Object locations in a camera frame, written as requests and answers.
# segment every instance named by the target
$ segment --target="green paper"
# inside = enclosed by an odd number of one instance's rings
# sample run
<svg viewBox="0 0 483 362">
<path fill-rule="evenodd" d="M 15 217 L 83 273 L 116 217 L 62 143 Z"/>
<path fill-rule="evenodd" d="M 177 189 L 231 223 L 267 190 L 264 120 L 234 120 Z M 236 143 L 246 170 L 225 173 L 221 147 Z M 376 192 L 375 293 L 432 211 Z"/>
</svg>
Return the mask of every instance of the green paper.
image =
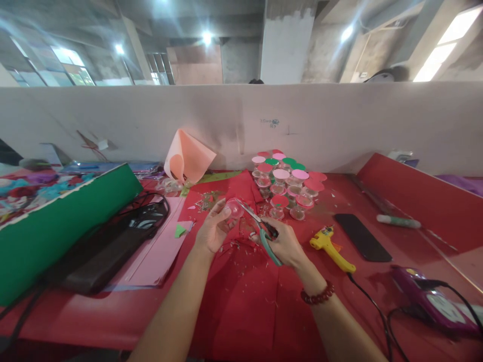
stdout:
<svg viewBox="0 0 483 362">
<path fill-rule="evenodd" d="M 175 238 L 178 239 L 185 231 L 186 229 L 183 226 L 176 225 Z"/>
<path fill-rule="evenodd" d="M 293 158 L 290 158 L 290 157 L 286 157 L 282 161 L 283 163 L 289 164 L 290 166 L 297 164 L 297 161 L 295 161 Z"/>
<path fill-rule="evenodd" d="M 269 165 L 275 166 L 276 164 L 278 164 L 278 160 L 276 160 L 274 158 L 268 158 L 268 159 L 265 160 L 265 163 L 268 163 Z"/>
<path fill-rule="evenodd" d="M 305 166 L 301 163 L 296 163 L 295 165 L 292 165 L 293 169 L 300 169 L 302 171 L 305 171 Z"/>
<path fill-rule="evenodd" d="M 0 305 L 10 304 L 85 233 L 141 191 L 125 163 L 0 228 Z"/>
<path fill-rule="evenodd" d="M 205 174 L 203 177 L 201 177 L 201 180 L 197 182 L 197 184 L 204 184 L 207 182 L 213 182 L 213 181 L 221 181 L 224 179 L 232 178 L 235 176 L 238 176 L 241 173 L 241 171 L 232 171 L 232 172 L 220 172 L 220 173 L 210 173 L 210 174 Z M 183 187 L 180 193 L 180 197 L 186 197 L 188 195 L 188 192 L 190 191 L 189 188 Z"/>
</svg>

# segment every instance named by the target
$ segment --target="glue stick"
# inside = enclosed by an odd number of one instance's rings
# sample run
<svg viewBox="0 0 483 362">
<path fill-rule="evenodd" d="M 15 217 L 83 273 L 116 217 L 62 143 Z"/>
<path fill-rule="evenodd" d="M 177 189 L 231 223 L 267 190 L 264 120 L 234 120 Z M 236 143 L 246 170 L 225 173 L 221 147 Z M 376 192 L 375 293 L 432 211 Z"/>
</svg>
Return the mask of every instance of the glue stick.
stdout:
<svg viewBox="0 0 483 362">
<path fill-rule="evenodd" d="M 387 215 L 377 215 L 376 219 L 381 223 L 395 226 L 409 227 L 413 229 L 419 229 L 421 227 L 421 223 L 419 221 L 411 219 L 403 219 Z"/>
</svg>

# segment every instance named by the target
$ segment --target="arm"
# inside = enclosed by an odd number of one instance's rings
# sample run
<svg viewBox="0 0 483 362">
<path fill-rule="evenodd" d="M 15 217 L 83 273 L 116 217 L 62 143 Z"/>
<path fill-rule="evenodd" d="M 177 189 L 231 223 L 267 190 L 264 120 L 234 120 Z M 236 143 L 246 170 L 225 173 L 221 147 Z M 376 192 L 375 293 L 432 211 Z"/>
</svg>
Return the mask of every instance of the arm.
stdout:
<svg viewBox="0 0 483 362">
<path fill-rule="evenodd" d="M 206 217 L 193 249 L 129 362 L 186 360 L 211 262 L 235 225 L 235 221 L 226 222 L 231 211 L 224 206 L 225 199 L 220 200 Z"/>
<path fill-rule="evenodd" d="M 307 294 L 313 296 L 321 293 L 327 283 L 305 255 L 293 229 L 278 220 L 270 218 L 263 218 L 263 220 L 279 232 L 278 238 L 270 244 L 273 252 L 285 265 L 295 270 Z M 331 362 L 387 361 L 337 295 L 334 294 L 327 302 L 311 308 L 320 338 Z"/>
</svg>

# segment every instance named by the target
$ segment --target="red bead bracelet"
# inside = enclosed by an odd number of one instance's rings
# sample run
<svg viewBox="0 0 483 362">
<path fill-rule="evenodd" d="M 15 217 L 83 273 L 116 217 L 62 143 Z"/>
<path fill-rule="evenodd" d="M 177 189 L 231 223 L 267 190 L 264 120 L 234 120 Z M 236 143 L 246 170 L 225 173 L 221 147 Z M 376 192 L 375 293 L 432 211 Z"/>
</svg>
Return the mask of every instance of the red bead bracelet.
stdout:
<svg viewBox="0 0 483 362">
<path fill-rule="evenodd" d="M 305 292 L 305 290 L 302 289 L 302 292 L 300 292 L 300 296 L 302 297 L 302 300 L 309 305 L 320 304 L 329 300 L 329 298 L 335 292 L 335 287 L 334 287 L 334 284 L 332 284 L 330 281 L 326 281 L 326 282 L 327 282 L 327 286 L 324 289 L 324 291 L 315 296 L 308 295 Z"/>
</svg>

